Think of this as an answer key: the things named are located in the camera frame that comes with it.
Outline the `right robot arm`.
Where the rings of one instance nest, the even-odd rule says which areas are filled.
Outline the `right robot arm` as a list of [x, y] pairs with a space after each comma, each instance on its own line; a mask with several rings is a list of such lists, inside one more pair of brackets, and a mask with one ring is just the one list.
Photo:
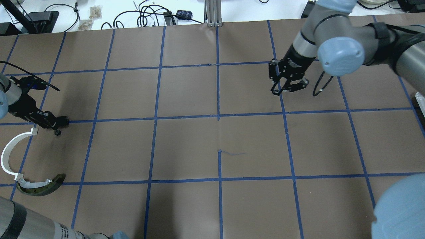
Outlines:
[[[424, 25], [395, 26], [384, 22], [352, 26], [355, 0], [319, 0], [285, 56], [269, 62], [272, 94], [306, 88], [305, 72], [314, 59], [323, 71], [341, 77], [362, 65], [387, 64], [413, 86], [424, 111]], [[374, 208], [373, 239], [424, 238], [424, 173], [393, 184]]]

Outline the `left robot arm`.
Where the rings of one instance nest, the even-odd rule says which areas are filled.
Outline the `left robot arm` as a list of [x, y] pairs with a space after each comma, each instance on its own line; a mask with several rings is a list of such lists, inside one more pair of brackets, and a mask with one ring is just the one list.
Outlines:
[[35, 99], [29, 95], [30, 90], [46, 90], [51, 87], [56, 91], [59, 88], [43, 79], [30, 75], [17, 79], [1, 74], [1, 117], [10, 113], [14, 117], [37, 124], [44, 129], [54, 130], [55, 135], [60, 135], [61, 127], [69, 125], [67, 116], [56, 117], [50, 111], [42, 111], [37, 107]]

